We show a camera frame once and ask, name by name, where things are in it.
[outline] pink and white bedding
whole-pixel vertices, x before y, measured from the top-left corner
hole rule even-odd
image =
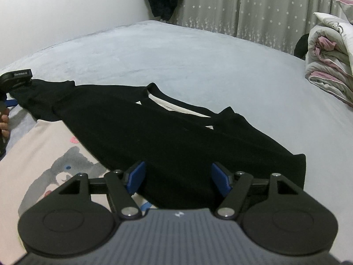
[[[321,23],[309,34],[305,76],[312,84],[353,107],[353,35],[349,35],[353,26],[329,14],[314,14]]]

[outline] bed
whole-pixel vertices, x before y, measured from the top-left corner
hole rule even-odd
[[[146,21],[54,45],[0,72],[23,68],[37,79],[77,85],[154,82],[214,112],[231,106],[293,154],[306,155],[304,189],[338,219],[331,253],[353,259],[353,109],[312,86],[303,60],[224,34]],[[13,108],[7,151],[35,124]]]

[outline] cartoon bear print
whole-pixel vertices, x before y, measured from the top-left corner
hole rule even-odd
[[[77,146],[71,147],[63,156],[59,157],[51,168],[44,171],[40,177],[29,186],[21,205],[18,215],[21,216],[27,209],[32,207],[39,199],[62,185],[77,173],[87,173],[89,178],[98,178],[107,169],[100,163],[90,162],[79,152]]]

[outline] black handheld device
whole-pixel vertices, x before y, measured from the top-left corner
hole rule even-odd
[[[150,209],[144,216],[131,198],[144,162],[103,178],[78,173],[20,217],[28,253],[16,265],[352,265],[329,253],[334,215],[286,177],[255,179],[219,163],[210,170],[225,197],[215,212]],[[110,210],[91,194],[106,194]]]
[[[16,100],[7,100],[7,93],[11,90],[16,89],[23,85],[29,85],[32,79],[32,71],[27,70],[15,70],[13,72],[7,72],[0,76],[0,117],[4,114],[7,107],[13,107],[17,105]],[[0,156],[5,153],[6,141],[1,136],[0,132]]]

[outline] finger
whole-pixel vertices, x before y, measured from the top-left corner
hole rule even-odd
[[[10,137],[10,132],[8,130],[1,130],[1,134],[5,139]]]
[[[10,121],[10,119],[8,118],[8,115],[3,115],[1,117],[1,120],[4,122],[4,123],[8,123]]]
[[[7,123],[0,123],[0,130],[8,130],[8,124]]]
[[[50,193],[52,193],[51,190],[48,190],[45,194],[44,194],[44,197],[48,196]]]

